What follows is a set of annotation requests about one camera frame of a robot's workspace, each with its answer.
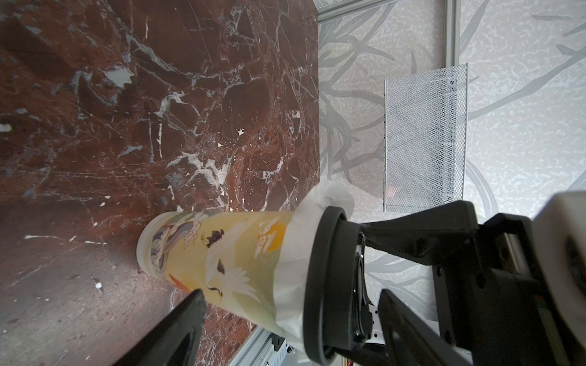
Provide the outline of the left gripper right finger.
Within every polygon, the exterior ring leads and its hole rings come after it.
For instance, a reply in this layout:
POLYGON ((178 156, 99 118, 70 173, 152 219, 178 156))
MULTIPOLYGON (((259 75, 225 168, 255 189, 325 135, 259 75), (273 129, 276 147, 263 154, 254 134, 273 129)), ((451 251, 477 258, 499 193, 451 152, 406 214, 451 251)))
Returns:
POLYGON ((413 358, 413 365, 470 365, 461 352, 443 340, 390 290, 383 290, 378 302, 378 318, 392 365, 408 365, 401 357, 396 340, 413 358))

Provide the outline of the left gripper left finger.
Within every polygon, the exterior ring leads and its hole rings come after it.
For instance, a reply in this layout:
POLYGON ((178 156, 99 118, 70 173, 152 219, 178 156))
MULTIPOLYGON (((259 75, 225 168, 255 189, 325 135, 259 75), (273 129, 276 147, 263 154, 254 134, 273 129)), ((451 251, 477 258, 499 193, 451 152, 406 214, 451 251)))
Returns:
POLYGON ((201 290, 187 296, 116 365, 193 365, 204 326, 201 290))

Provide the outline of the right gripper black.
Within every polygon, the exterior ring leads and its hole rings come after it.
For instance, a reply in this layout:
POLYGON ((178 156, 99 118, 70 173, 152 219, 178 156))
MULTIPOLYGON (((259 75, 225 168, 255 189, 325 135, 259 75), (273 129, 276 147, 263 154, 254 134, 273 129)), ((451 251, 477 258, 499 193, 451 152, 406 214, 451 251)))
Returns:
MULTIPOLYGON (((363 224, 367 246, 433 270, 438 334, 470 365, 565 365, 563 327, 526 217, 480 224, 456 201, 392 221, 363 224)), ((386 345, 362 365, 392 365, 386 345)))

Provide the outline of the black plastic cup lid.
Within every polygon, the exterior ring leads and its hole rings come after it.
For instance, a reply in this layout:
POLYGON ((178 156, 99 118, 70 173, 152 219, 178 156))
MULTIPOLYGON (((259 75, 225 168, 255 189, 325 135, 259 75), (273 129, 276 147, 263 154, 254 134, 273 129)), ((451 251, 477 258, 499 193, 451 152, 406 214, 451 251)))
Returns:
POLYGON ((365 240, 343 208, 326 208, 311 251, 303 312, 305 353, 317 364, 331 364, 338 351, 352 352, 372 335, 365 240))

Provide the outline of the paper milk tea cup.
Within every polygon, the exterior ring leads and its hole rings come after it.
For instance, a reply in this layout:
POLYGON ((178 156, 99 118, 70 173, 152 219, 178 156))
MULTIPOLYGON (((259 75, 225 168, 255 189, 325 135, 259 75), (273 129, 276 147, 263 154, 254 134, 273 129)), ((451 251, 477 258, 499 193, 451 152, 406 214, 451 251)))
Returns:
POLYGON ((282 212, 167 212, 140 235, 145 273, 281 337, 273 285, 286 230, 282 212))

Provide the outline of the translucent round leak-proof paper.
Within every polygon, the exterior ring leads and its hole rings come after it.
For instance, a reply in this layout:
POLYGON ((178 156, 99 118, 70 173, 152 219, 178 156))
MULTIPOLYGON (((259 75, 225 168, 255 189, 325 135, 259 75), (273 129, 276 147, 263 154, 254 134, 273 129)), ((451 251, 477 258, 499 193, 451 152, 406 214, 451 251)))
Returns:
POLYGON ((311 252, 320 219, 329 206, 341 207, 351 215, 354 199, 343 184, 325 180, 313 187, 295 209, 274 272, 276 324, 288 344, 299 352, 305 352, 302 318, 311 252))

